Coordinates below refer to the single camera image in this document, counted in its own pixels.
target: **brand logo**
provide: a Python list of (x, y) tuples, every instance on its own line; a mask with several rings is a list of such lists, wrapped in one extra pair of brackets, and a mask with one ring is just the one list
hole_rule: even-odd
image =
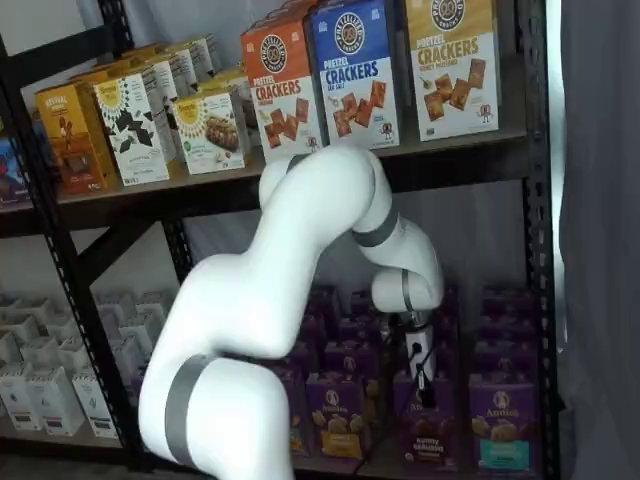
[(431, 17), (440, 30), (449, 31), (464, 17), (465, 0), (431, 0)]
[(353, 55), (364, 44), (364, 24), (355, 13), (345, 13), (336, 23), (335, 35), (338, 48), (347, 55)]
[(338, 392), (335, 390), (329, 390), (324, 398), (327, 400), (329, 405), (333, 405), (334, 407), (340, 403), (340, 397), (338, 396)]
[(507, 408), (509, 408), (510, 402), (511, 399), (509, 398), (507, 392), (497, 391), (493, 396), (493, 404), (501, 410), (506, 410)]
[(265, 68), (272, 73), (280, 73), (287, 65), (287, 48), (277, 35), (267, 35), (260, 47), (260, 56)]

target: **orange cracker box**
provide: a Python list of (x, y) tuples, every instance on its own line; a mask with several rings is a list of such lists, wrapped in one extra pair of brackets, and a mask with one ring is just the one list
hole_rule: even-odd
[(54, 162), (67, 193), (109, 190), (118, 184), (91, 85), (74, 82), (36, 94)]
[(307, 10), (282, 12), (241, 37), (267, 162), (313, 153), (328, 143)]

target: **food box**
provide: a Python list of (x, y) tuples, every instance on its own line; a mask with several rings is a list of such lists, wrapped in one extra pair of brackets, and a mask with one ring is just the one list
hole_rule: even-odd
[(178, 100), (173, 110), (189, 173), (245, 167), (251, 143), (235, 87)]
[(313, 153), (327, 145), (306, 13), (306, 7), (287, 10), (241, 37), (267, 162)]
[(54, 163), (67, 193), (104, 191), (118, 184), (99, 113), (87, 82), (36, 94)]
[(128, 70), (95, 91), (124, 185), (176, 175), (180, 162), (154, 69)]
[(405, 0), (422, 141), (497, 130), (493, 0)]
[(318, 70), (331, 143), (366, 149), (400, 144), (387, 0), (329, 2), (313, 14)]

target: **purple snack box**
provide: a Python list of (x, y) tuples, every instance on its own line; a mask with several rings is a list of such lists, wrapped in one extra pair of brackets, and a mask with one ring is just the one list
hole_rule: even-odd
[(436, 408), (427, 409), (422, 406), (411, 376), (401, 372), (394, 378), (393, 396), (396, 414), (402, 422), (404, 458), (408, 462), (432, 465), (438, 470), (455, 470), (457, 438), (453, 382), (434, 380), (432, 385)]
[(313, 434), (301, 373), (297, 369), (280, 367), (273, 367), (272, 371), (284, 385), (289, 400), (291, 454), (308, 457), (311, 454)]
[(371, 442), (361, 378), (340, 372), (312, 373), (307, 398), (322, 453), (361, 459)]

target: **white product box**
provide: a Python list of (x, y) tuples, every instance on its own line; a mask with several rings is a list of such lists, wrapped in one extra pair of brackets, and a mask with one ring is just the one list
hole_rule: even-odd
[(27, 389), (27, 376), (33, 372), (29, 362), (13, 363), (0, 370), (0, 397), (18, 431), (42, 430), (42, 419)]
[(87, 368), (73, 376), (73, 388), (96, 437), (118, 439), (109, 408), (93, 369)]
[(36, 318), (29, 313), (7, 315), (0, 321), (0, 332), (13, 333), (19, 347), (40, 336)]
[(58, 359), (69, 375), (91, 366), (87, 349), (80, 337), (69, 337), (58, 348)]
[(161, 331), (160, 320), (153, 312), (139, 313), (126, 324), (120, 326), (120, 335), (123, 337), (135, 336), (145, 360), (151, 358)]
[(245, 167), (251, 143), (235, 87), (180, 99), (173, 111), (191, 175)]
[(138, 369), (145, 364), (138, 341), (135, 336), (130, 335), (121, 340), (114, 340), (110, 344), (123, 383), (127, 386), (131, 385), (133, 377), (138, 375)]
[(39, 325), (46, 326), (55, 317), (53, 301), (48, 297), (23, 298), (16, 304), (16, 313), (30, 313)]
[(169, 316), (169, 310), (171, 310), (171, 304), (173, 303), (173, 294), (169, 290), (162, 290), (158, 292), (146, 292), (136, 302), (136, 309), (138, 313), (144, 313), (147, 311), (156, 314), (156, 317), (160, 319), (162, 324), (167, 321)]
[(47, 333), (50, 337), (55, 338), (58, 343), (62, 343), (65, 338), (80, 336), (78, 323), (70, 312), (63, 315), (56, 315), (53, 320), (47, 324)]
[(27, 376), (27, 388), (49, 435), (76, 434), (84, 415), (62, 367), (36, 370)]
[(20, 347), (25, 362), (31, 362), (35, 369), (60, 366), (58, 342), (53, 337), (38, 337)]
[(96, 305), (101, 314), (111, 313), (115, 315), (118, 324), (122, 324), (138, 314), (133, 295), (129, 292), (98, 295)]
[(11, 332), (0, 332), (0, 360), (6, 364), (22, 362), (22, 355)]
[(129, 70), (94, 88), (124, 185), (177, 174), (180, 161), (153, 67)]

